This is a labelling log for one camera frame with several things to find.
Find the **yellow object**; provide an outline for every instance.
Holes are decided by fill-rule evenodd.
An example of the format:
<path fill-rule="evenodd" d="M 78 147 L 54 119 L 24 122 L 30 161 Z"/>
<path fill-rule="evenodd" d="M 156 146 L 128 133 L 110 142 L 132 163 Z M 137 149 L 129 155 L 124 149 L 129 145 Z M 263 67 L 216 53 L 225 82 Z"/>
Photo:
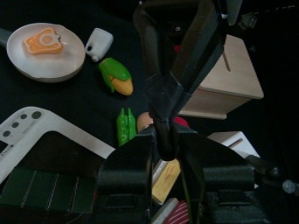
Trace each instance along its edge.
<path fill-rule="evenodd" d="M 62 49 L 60 37 L 52 28 L 41 30 L 22 41 L 26 52 L 30 54 L 60 53 Z"/>
<path fill-rule="evenodd" d="M 165 162 L 161 174 L 153 182 L 152 186 L 152 199 L 156 204 L 161 205 L 164 203 L 180 172 L 180 164 L 176 159 Z"/>
<path fill-rule="evenodd" d="M 117 78 L 112 77 L 109 75 L 109 80 L 112 83 L 112 86 L 114 90 L 121 94 L 121 95 L 130 95 L 133 93 L 133 83 L 132 80 L 118 80 Z"/>

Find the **toy food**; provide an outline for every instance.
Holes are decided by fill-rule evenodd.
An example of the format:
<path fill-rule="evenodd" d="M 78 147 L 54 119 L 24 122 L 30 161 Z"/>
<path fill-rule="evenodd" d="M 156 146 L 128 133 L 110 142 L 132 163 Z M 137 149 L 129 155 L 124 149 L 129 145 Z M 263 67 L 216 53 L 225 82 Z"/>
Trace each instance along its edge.
<path fill-rule="evenodd" d="M 45 28 L 22 41 L 26 52 L 30 54 L 60 53 L 62 49 L 60 38 L 61 36 L 52 28 Z"/>
<path fill-rule="evenodd" d="M 136 118 L 136 131 L 140 132 L 142 129 L 145 129 L 150 124 L 153 123 L 153 119 L 148 115 L 148 112 L 144 112 L 137 118 Z"/>
<path fill-rule="evenodd" d="M 117 145 L 121 146 L 136 136 L 136 119 L 130 112 L 130 108 L 125 110 L 121 108 L 116 118 L 116 138 Z"/>
<path fill-rule="evenodd" d="M 98 63 L 97 68 L 110 92 L 113 93 L 116 90 L 121 95 L 130 95 L 133 93 L 133 84 L 124 65 L 114 59 L 106 58 Z"/>

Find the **pink object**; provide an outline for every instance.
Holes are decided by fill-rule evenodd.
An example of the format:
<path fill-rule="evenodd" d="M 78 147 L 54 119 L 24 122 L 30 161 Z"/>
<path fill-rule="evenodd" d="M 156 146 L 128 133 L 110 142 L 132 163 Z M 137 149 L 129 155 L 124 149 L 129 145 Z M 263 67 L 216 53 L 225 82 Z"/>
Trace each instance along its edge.
<path fill-rule="evenodd" d="M 162 221 L 162 224 L 185 224 L 189 221 L 188 207 L 184 200 L 178 201 L 174 209 Z"/>
<path fill-rule="evenodd" d="M 178 116 L 176 116 L 173 119 L 172 119 L 176 123 L 178 123 L 180 125 L 185 126 L 185 127 L 189 127 L 189 124 L 186 123 L 186 121 L 180 118 Z"/>

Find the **green toy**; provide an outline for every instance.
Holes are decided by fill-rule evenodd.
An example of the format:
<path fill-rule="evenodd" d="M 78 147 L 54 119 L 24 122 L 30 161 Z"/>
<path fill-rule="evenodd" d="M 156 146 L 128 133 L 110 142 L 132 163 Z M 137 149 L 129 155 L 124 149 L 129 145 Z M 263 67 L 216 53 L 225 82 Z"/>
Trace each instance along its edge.
<path fill-rule="evenodd" d="M 104 59 L 97 65 L 98 71 L 110 92 L 122 95 L 133 93 L 132 77 L 124 65 L 112 58 Z"/>
<path fill-rule="evenodd" d="M 121 108 L 116 118 L 116 138 L 117 145 L 121 146 L 136 136 L 136 119 L 130 112 L 130 108 L 125 110 Z"/>

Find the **small white object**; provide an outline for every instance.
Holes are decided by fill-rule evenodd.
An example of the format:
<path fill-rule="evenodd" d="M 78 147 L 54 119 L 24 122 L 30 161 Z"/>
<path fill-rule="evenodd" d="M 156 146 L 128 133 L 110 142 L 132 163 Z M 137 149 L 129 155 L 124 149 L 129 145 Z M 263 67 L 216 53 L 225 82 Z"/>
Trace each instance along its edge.
<path fill-rule="evenodd" d="M 249 155 L 259 157 L 241 131 L 215 132 L 208 139 L 229 147 L 243 158 Z"/>
<path fill-rule="evenodd" d="M 85 53 L 94 62 L 98 62 L 98 60 L 104 57 L 112 41 L 112 34 L 98 28 L 94 28 L 85 45 Z"/>

